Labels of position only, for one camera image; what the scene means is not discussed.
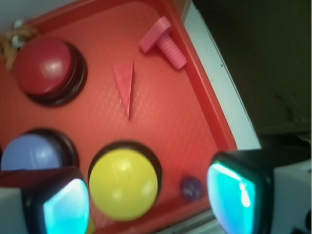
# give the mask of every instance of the triangle piece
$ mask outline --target triangle piece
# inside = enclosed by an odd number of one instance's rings
[[[130,119],[132,107],[132,90],[134,83],[133,61],[127,61],[114,65],[113,73],[123,107],[125,108],[128,119]]]

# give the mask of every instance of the bolt thread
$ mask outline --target bolt thread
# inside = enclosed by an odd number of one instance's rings
[[[184,67],[186,58],[169,35],[162,36],[157,41],[157,46],[174,68],[179,70]]]

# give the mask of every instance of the plastic bolt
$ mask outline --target plastic bolt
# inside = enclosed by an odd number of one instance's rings
[[[147,53],[151,48],[157,45],[171,65],[179,70],[185,66],[186,58],[169,36],[171,27],[171,23],[168,19],[165,16],[161,17],[147,32],[139,46],[144,53]]]

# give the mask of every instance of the red tray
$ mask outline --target red tray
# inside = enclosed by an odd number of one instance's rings
[[[138,43],[161,17],[173,24],[172,38],[187,58],[174,70],[155,48],[146,55]],[[209,207],[207,195],[185,201],[179,184],[198,177],[206,186],[212,155],[235,149],[235,141],[200,60],[168,0],[79,0],[30,22],[43,34],[75,45],[88,65],[81,94],[61,107],[32,102],[0,64],[0,146],[37,127],[64,132],[75,143],[87,178],[90,162],[105,145],[123,139],[147,145],[158,157],[163,187],[154,207],[132,222],[114,222],[91,202],[97,233],[150,233]],[[113,77],[114,64],[134,60],[131,121]]]

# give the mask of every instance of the red button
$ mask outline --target red button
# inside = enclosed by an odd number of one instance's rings
[[[67,44],[52,37],[28,42],[14,64],[14,76],[20,88],[30,95],[49,95],[62,88],[73,70],[73,58]]]

